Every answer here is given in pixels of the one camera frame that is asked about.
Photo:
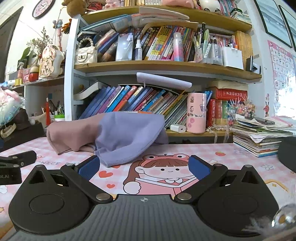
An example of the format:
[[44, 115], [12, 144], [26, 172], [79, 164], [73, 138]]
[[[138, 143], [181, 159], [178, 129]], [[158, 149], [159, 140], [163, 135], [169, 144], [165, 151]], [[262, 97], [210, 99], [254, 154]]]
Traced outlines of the pink and purple sweater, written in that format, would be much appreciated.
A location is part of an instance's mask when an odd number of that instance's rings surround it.
[[106, 167], [126, 164], [151, 145], [168, 143], [163, 115], [122, 111], [54, 122], [47, 129], [47, 139], [59, 155], [92, 152]]

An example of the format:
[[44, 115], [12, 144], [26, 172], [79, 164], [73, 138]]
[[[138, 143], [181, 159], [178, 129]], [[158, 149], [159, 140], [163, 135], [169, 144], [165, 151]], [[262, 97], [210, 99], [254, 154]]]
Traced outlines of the pink cartoon desk mat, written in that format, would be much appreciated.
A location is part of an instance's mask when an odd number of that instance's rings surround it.
[[[35, 165], [45, 165], [47, 169], [60, 169], [67, 163], [78, 165], [92, 153], [67, 152], [57, 155], [46, 138], [38, 138], [1, 153], [10, 156], [34, 150], [37, 154], [33, 165], [21, 169], [25, 180]], [[228, 169], [240, 170], [243, 165], [252, 165], [260, 174], [279, 207], [295, 203], [295, 173], [285, 167], [276, 155], [257, 158], [236, 144], [196, 144], [151, 146], [133, 163], [105, 167], [91, 182], [110, 193], [116, 194], [170, 194], [172, 197], [184, 191], [198, 180], [189, 172], [189, 156], [196, 155], [204, 161], [223, 164]], [[13, 226], [8, 216], [8, 207], [20, 185], [1, 185], [1, 238]]]

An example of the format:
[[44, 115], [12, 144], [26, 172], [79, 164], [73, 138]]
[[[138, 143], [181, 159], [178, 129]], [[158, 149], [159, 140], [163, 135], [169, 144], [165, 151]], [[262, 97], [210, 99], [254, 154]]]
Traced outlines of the white charger block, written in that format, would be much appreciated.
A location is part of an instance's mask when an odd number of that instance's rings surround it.
[[178, 125], [178, 124], [172, 124], [170, 125], [170, 130], [175, 133], [185, 133], [186, 132], [186, 126], [184, 125]]

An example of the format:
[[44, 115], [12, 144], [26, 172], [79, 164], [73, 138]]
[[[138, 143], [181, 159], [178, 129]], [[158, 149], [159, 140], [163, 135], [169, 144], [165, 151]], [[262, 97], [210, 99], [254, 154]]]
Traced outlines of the pink cartoon cup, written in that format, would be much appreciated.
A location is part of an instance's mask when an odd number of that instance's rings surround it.
[[188, 93], [186, 130], [204, 133], [206, 129], [206, 94]]

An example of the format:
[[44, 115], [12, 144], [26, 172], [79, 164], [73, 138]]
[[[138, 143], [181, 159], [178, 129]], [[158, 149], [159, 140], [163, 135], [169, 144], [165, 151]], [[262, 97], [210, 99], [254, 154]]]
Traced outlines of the stack of papers and books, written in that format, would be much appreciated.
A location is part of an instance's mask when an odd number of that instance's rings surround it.
[[266, 157], [277, 154], [285, 138], [295, 136], [295, 120], [282, 116], [247, 118], [236, 114], [231, 130], [234, 143], [256, 157]]

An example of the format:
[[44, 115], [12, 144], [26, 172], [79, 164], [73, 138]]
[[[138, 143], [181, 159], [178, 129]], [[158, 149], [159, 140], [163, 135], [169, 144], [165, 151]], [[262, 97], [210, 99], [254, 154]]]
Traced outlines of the colourful flower ornament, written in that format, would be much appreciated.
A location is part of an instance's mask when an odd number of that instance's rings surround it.
[[255, 117], [255, 105], [248, 97], [238, 97], [235, 100], [230, 100], [227, 105], [227, 124], [234, 125], [236, 115], [241, 115], [244, 118], [253, 119]]

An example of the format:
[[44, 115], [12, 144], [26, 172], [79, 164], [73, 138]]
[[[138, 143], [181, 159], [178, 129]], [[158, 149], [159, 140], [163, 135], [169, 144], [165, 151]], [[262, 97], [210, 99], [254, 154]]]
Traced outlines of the red thick dictionary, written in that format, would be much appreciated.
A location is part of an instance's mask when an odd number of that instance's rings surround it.
[[236, 90], [229, 88], [219, 89], [217, 87], [210, 87], [208, 90], [213, 91], [212, 98], [218, 100], [238, 100], [247, 98], [248, 94], [245, 90]]

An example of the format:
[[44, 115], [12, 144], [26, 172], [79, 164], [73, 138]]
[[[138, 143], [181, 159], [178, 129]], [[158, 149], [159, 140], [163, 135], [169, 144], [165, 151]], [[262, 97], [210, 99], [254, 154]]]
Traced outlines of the wooden bookshelf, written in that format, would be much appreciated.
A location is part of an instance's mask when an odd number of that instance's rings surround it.
[[[175, 11], [187, 15], [190, 20], [184, 22], [184, 26], [197, 29], [202, 22], [212, 30], [222, 33], [232, 34], [235, 31], [247, 32], [252, 26], [246, 22], [242, 22], [230, 17], [210, 13], [208, 11], [156, 6], [158, 11], [166, 9], [167, 11]], [[94, 80], [95, 77], [110, 77], [126, 75], [134, 76], [137, 72], [146, 72], [156, 75], [178, 76], [181, 79], [185, 77], [203, 77], [203, 78], [220, 78], [242, 83], [256, 83], [262, 78], [262, 75], [253, 72], [240, 70], [232, 67], [224, 67], [221, 65], [210, 65], [194, 62], [175, 62], [175, 61], [119, 61], [92, 63], [88, 65], [75, 65], [75, 51], [78, 46], [78, 31], [88, 25], [114, 18], [121, 15], [138, 14], [143, 6], [124, 6], [114, 9], [105, 9], [93, 11], [86, 15], [76, 15], [72, 18], [65, 60], [64, 74], [64, 106], [65, 120], [72, 121], [79, 116], [79, 105], [83, 104], [81, 100], [74, 100], [74, 89], [79, 84], [86, 83], [87, 80]]]

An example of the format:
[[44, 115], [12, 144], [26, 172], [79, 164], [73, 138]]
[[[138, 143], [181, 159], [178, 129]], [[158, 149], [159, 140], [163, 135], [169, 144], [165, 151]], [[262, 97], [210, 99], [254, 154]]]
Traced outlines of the white pen holder box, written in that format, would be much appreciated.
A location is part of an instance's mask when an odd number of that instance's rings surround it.
[[241, 70], [244, 69], [242, 51], [236, 48], [222, 47], [222, 57], [224, 67], [232, 67]]

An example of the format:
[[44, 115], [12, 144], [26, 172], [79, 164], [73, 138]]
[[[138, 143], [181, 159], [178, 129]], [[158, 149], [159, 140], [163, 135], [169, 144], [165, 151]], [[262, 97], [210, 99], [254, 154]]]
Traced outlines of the white quilted handbag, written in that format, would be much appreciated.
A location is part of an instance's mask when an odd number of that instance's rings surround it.
[[91, 37], [84, 37], [75, 52], [75, 65], [97, 63], [97, 49]]

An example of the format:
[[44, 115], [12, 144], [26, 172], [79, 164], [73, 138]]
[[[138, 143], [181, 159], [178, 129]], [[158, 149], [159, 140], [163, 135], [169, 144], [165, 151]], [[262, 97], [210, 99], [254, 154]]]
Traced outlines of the pink blue gradient bottle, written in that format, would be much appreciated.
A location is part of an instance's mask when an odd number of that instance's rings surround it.
[[179, 32], [174, 33], [173, 49], [174, 49], [173, 50], [174, 61], [183, 62], [184, 52], [183, 52], [182, 36]]

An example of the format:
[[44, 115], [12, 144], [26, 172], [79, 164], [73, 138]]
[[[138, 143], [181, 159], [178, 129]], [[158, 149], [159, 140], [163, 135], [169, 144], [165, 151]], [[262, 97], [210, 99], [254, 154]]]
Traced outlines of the round wall clock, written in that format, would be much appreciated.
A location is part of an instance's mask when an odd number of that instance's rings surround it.
[[40, 19], [53, 7], [55, 0], [40, 0], [32, 11], [34, 19]]

